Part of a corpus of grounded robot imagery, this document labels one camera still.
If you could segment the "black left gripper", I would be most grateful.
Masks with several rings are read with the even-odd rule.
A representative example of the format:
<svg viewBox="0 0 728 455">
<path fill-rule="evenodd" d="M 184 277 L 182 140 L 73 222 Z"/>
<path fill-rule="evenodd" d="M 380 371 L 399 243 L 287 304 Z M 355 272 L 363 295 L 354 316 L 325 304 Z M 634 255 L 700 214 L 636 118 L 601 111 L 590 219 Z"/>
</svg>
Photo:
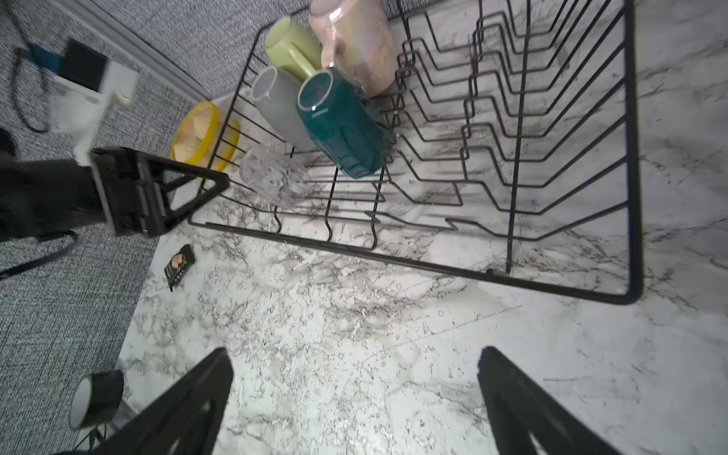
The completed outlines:
<svg viewBox="0 0 728 455">
<path fill-rule="evenodd" d="M 125 147 L 100 148 L 94 164 L 74 159 L 20 161 L 13 135 L 1 131 L 1 240 L 42 238 L 106 224 L 117 236 L 168 233 L 229 189 L 208 168 Z M 201 179 L 198 195 L 177 209 L 167 194 Z"/>
</svg>

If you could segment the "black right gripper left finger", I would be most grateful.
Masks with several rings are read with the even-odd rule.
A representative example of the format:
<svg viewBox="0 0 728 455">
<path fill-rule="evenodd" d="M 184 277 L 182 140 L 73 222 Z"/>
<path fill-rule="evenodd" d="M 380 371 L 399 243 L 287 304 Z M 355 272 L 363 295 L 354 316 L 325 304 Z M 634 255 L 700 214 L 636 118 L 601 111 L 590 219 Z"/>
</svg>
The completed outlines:
<svg viewBox="0 0 728 455">
<path fill-rule="evenodd" d="M 86 454 L 210 454 L 222 425 L 233 369 L 217 348 L 141 413 Z"/>
</svg>

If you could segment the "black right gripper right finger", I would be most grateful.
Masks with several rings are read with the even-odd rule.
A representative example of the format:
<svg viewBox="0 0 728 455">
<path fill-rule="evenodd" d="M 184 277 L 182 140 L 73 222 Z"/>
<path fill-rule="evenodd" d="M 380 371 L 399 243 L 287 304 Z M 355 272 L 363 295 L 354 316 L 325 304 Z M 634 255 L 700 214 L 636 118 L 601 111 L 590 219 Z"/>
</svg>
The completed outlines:
<svg viewBox="0 0 728 455">
<path fill-rule="evenodd" d="M 483 349 L 478 380 L 500 454 L 615 454 L 617 450 L 571 415 L 493 346 Z"/>
</svg>

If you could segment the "clear glass cup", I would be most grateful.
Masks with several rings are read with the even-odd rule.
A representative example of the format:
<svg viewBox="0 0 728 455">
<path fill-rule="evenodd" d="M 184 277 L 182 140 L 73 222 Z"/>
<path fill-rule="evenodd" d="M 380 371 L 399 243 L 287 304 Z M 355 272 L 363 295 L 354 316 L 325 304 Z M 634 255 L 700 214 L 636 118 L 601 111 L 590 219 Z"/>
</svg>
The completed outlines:
<svg viewBox="0 0 728 455">
<path fill-rule="evenodd" d="M 285 209 L 292 208 L 312 191 L 308 172 L 299 161 L 279 148 L 262 144 L 248 148 L 240 164 L 239 176 L 257 195 L 271 205 Z"/>
</svg>

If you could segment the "grey mug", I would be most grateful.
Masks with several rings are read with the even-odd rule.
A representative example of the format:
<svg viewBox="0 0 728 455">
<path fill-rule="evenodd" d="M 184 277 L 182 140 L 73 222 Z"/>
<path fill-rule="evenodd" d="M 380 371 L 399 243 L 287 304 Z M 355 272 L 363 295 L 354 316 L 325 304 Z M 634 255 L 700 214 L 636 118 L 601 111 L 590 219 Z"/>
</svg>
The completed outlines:
<svg viewBox="0 0 728 455">
<path fill-rule="evenodd" d="M 297 111 L 301 83 L 287 71 L 267 66 L 255 79 L 252 100 L 278 135 L 302 152 L 316 149 Z"/>
</svg>

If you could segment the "light green mug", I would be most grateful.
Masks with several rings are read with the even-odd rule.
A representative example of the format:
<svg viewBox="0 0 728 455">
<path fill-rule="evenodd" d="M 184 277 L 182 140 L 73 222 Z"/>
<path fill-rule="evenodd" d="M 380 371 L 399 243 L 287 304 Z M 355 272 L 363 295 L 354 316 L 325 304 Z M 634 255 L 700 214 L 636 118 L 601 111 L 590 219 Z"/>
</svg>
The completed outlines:
<svg viewBox="0 0 728 455">
<path fill-rule="evenodd" d="M 291 16 L 279 19 L 264 43 L 269 62 L 304 82 L 322 69 L 322 45 L 317 37 Z"/>
</svg>

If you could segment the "dark green mug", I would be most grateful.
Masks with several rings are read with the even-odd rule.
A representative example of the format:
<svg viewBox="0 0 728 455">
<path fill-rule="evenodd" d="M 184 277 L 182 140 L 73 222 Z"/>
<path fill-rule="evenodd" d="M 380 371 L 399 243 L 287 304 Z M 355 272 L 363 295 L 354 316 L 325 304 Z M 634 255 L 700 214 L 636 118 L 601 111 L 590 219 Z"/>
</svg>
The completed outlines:
<svg viewBox="0 0 728 455">
<path fill-rule="evenodd" d="M 312 142 L 347 176 L 363 178 L 383 167 L 394 133 L 362 89 L 337 68 L 305 80 L 296 109 Z"/>
</svg>

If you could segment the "pink iridescent mug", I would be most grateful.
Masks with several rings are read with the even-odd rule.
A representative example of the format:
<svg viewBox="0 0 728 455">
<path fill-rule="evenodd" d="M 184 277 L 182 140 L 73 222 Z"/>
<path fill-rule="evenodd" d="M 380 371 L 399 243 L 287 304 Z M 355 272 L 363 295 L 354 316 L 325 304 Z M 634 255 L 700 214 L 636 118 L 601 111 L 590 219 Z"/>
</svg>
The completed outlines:
<svg viewBox="0 0 728 455">
<path fill-rule="evenodd" d="M 322 44 L 322 67 L 335 66 L 368 97 L 394 83 L 398 51 L 381 2 L 314 0 L 308 11 L 309 24 Z"/>
</svg>

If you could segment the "yellow bamboo steamer basket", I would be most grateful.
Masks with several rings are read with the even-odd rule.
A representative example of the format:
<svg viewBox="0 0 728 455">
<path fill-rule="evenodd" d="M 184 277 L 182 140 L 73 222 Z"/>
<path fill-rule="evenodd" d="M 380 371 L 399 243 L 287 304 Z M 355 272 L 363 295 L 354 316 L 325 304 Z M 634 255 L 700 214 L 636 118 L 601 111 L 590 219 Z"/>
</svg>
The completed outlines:
<svg viewBox="0 0 728 455">
<path fill-rule="evenodd" d="M 224 123 L 220 109 L 212 102 L 200 102 L 183 119 L 174 135 L 170 158 L 197 167 L 223 172 L 231 163 L 240 138 L 240 121 Z"/>
</svg>

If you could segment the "small brown black packet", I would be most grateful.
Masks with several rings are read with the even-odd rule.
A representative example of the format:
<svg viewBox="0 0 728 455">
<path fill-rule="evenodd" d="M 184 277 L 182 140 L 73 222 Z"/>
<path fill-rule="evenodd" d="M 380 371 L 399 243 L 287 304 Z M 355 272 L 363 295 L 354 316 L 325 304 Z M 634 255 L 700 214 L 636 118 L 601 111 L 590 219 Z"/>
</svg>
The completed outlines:
<svg viewBox="0 0 728 455">
<path fill-rule="evenodd" d="M 182 278 L 187 274 L 192 265 L 195 264 L 195 255 L 190 244 L 182 246 L 177 254 L 164 267 L 164 275 L 168 288 L 173 291 L 179 285 Z"/>
</svg>

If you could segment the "black tape roll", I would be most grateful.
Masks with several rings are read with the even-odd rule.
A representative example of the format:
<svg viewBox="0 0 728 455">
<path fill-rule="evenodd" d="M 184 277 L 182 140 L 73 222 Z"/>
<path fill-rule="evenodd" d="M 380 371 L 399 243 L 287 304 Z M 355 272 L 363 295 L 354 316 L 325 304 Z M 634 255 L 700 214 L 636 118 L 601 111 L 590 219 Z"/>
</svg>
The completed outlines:
<svg viewBox="0 0 728 455">
<path fill-rule="evenodd" d="M 110 423 L 119 411 L 124 388 L 123 373 L 111 370 L 86 375 L 75 390 L 68 423 L 72 430 Z"/>
</svg>

